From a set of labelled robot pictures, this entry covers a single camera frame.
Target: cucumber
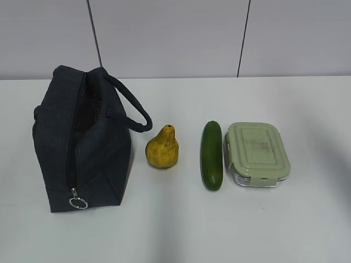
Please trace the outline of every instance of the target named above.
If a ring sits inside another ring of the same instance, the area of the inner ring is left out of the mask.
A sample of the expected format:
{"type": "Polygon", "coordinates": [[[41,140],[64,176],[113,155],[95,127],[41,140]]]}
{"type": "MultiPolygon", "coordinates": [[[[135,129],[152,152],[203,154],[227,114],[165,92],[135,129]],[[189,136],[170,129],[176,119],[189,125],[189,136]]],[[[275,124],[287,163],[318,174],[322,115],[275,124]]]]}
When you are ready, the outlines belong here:
{"type": "Polygon", "coordinates": [[[215,121],[208,122],[203,129],[201,171],[207,189],[220,189],[223,181],[222,130],[215,121]]]}

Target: pear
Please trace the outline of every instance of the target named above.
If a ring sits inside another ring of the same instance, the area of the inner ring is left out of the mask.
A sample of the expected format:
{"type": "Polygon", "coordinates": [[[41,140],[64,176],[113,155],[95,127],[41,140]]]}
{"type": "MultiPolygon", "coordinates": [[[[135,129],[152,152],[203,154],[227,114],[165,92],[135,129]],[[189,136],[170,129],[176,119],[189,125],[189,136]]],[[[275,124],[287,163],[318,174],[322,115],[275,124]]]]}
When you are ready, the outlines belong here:
{"type": "Polygon", "coordinates": [[[176,140],[174,126],[166,125],[159,134],[148,142],[146,159],[158,168],[169,168],[178,161],[179,145],[176,140]]]}

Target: zipper pull ring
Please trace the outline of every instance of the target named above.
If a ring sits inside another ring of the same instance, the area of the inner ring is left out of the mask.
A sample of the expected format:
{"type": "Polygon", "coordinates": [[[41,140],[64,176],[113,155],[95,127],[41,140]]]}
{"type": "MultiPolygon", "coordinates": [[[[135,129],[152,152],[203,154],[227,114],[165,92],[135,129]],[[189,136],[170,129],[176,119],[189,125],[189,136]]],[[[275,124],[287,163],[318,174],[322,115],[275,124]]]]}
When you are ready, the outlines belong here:
{"type": "Polygon", "coordinates": [[[77,193],[76,189],[72,188],[71,192],[72,192],[73,198],[70,198],[70,205],[73,206],[74,208],[77,208],[77,209],[87,209],[88,208],[88,202],[85,201],[83,198],[80,198],[78,196],[78,193],[77,193]],[[73,201],[75,201],[75,203],[77,203],[77,201],[80,201],[84,205],[83,206],[76,205],[76,204],[73,203],[73,201]]]}

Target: white table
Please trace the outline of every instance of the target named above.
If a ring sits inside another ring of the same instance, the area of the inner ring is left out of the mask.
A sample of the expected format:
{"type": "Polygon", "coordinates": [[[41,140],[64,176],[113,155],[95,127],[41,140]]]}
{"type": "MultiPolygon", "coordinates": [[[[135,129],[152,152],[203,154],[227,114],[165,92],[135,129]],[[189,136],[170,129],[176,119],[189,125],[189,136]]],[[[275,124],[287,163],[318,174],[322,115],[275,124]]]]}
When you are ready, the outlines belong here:
{"type": "MultiPolygon", "coordinates": [[[[351,77],[129,79],[154,121],[132,133],[134,163],[120,207],[51,214],[31,138],[49,81],[0,81],[0,262],[351,262],[351,77]],[[217,120],[268,122],[290,177],[277,188],[201,181],[200,138],[217,120]],[[178,164],[147,165],[165,124],[178,164]]],[[[123,101],[129,116],[138,115],[123,101]]]]}

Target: glass food container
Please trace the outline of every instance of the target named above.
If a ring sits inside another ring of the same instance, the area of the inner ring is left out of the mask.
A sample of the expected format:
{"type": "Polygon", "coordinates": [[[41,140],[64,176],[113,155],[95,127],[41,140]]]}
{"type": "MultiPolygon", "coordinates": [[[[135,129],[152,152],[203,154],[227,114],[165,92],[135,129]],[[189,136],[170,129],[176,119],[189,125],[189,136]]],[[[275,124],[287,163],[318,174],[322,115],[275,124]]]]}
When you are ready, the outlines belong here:
{"type": "Polygon", "coordinates": [[[225,135],[229,170],[241,186],[275,187],[290,173],[278,130],[268,123],[233,123],[225,135]]]}

